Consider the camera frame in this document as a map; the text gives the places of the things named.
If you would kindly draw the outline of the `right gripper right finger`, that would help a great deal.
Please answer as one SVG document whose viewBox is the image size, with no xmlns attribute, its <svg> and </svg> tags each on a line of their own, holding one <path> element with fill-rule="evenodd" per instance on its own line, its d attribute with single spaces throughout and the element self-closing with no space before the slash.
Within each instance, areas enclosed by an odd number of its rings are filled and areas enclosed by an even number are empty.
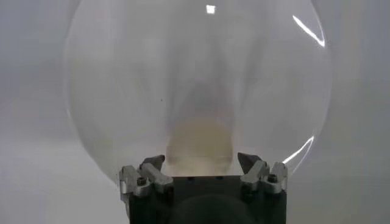
<svg viewBox="0 0 390 224">
<path fill-rule="evenodd" d="M 239 177 L 242 186 L 250 192 L 264 188 L 267 194 L 280 194 L 287 191 L 288 168 L 284 163 L 275 162 L 272 168 L 258 155 L 237 153 L 243 175 Z"/>
</svg>

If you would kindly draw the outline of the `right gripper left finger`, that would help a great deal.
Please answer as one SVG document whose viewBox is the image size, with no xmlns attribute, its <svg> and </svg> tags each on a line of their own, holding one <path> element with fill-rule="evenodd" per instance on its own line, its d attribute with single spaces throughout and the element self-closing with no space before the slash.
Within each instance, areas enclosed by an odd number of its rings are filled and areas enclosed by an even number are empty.
<svg viewBox="0 0 390 224">
<path fill-rule="evenodd" d="M 174 187 L 174 180 L 161 172 L 164 161 L 164 155 L 157 155 L 144 159 L 137 169 L 123 166 L 119 171 L 120 194 L 146 197 L 152 188 L 159 194 L 169 192 Z"/>
</svg>

